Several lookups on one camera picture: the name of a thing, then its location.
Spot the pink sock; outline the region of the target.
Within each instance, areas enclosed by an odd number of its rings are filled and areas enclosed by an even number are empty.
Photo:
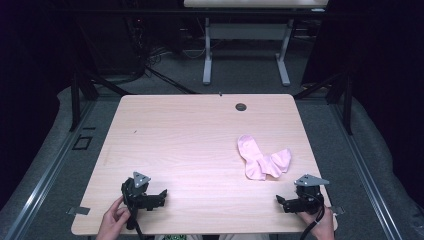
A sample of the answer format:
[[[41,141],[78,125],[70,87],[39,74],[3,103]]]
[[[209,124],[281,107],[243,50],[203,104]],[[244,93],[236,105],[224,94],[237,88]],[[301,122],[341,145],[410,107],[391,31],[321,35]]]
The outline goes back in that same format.
[[[288,171],[291,158],[291,151],[289,149],[264,155],[260,161],[261,172],[274,178],[279,178],[283,173]]]
[[[266,174],[262,172],[260,161],[263,154],[255,139],[250,135],[242,135],[237,141],[240,156],[245,160],[245,175],[250,180],[265,180]]]

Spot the person's left hand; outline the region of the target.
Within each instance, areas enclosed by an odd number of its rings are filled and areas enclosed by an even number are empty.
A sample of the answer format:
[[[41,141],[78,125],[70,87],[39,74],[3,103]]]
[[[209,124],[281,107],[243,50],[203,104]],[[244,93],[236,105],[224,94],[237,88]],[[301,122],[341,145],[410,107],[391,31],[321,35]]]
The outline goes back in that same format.
[[[117,240],[131,216],[127,207],[121,207],[122,203],[123,197],[120,196],[104,213],[96,240]]]

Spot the grey metal table bracket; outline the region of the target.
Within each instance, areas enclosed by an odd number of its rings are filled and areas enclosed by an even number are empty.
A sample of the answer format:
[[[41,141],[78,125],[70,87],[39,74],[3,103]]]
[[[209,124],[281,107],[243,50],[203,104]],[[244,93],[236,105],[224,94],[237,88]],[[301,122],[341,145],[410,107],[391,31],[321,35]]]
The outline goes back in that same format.
[[[67,214],[73,215],[73,216],[75,216],[75,215],[87,215],[89,212],[90,212],[90,209],[89,208],[81,207],[81,206],[70,207],[67,210]]]

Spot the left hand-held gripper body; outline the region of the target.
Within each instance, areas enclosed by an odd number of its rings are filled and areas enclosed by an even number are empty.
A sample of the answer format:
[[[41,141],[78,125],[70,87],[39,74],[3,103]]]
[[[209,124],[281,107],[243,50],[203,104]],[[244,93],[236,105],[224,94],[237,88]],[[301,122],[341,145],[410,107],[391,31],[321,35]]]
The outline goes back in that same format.
[[[127,206],[131,214],[127,221],[127,230],[134,230],[137,228],[138,210],[146,210],[147,201],[150,199],[156,199],[157,195],[148,195],[146,193],[150,180],[150,177],[139,172],[134,172],[133,177],[128,178],[121,186],[124,204]]]

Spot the person's right hand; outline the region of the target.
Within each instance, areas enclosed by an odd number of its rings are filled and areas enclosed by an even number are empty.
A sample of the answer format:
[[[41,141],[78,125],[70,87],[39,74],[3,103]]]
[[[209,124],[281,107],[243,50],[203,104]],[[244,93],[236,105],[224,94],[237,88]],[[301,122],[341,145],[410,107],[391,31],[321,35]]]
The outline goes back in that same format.
[[[311,234],[316,240],[335,240],[333,212],[327,206],[322,207],[317,214],[300,212],[298,216],[307,225],[304,236]]]

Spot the black metal stand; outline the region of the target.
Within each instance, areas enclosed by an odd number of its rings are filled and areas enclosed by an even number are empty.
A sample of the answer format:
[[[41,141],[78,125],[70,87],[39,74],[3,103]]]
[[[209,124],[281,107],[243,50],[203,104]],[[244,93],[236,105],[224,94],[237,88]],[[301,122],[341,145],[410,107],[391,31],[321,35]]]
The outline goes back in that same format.
[[[70,131],[74,131],[81,121],[80,94],[88,101],[95,101],[99,93],[94,87],[98,83],[120,96],[129,95],[129,92],[107,81],[105,78],[88,70],[76,69],[71,79],[71,107],[72,124]]]
[[[325,96],[328,104],[337,104],[340,99],[343,99],[342,125],[346,132],[352,135],[351,108],[353,102],[353,79],[349,72],[337,73],[322,82],[314,83],[307,89],[295,94],[294,99],[303,99],[325,86],[329,86],[329,90]]]

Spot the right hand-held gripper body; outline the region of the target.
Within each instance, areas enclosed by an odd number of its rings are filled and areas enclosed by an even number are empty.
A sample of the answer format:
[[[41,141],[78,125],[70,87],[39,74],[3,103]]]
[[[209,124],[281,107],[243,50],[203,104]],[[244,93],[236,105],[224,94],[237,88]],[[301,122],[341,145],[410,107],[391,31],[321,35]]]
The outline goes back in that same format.
[[[328,185],[329,181],[305,174],[294,182],[297,199],[294,200],[291,210],[295,213],[306,212],[310,215],[317,213],[324,204],[321,186]]]

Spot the white desk with metal legs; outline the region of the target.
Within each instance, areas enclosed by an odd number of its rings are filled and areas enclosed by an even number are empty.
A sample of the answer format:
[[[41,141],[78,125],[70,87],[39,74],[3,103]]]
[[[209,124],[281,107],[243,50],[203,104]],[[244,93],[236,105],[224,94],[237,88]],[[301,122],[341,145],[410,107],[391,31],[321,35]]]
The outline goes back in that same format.
[[[288,10],[307,13],[324,12],[329,0],[184,0],[184,6],[192,10]],[[231,18],[229,22],[217,23],[205,18],[205,62],[203,83],[209,85],[212,76],[212,43],[216,40],[280,40],[280,52],[275,55],[283,86],[290,85],[285,56],[293,30],[292,18],[282,23],[242,23]]]

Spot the aluminium floor rail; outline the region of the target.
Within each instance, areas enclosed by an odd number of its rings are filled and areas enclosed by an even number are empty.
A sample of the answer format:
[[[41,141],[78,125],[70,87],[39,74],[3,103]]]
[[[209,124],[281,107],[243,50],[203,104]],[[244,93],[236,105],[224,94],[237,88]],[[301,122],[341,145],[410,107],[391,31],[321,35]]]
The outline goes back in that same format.
[[[404,240],[387,207],[386,201],[382,197],[380,190],[368,169],[354,136],[350,135],[343,125],[341,110],[337,105],[333,104],[329,105],[329,109],[353,155],[356,172],[387,240]]]
[[[0,213],[0,240],[87,240],[71,226],[99,153],[104,125],[97,102],[88,102],[73,131],[61,109],[58,120],[6,209]]]

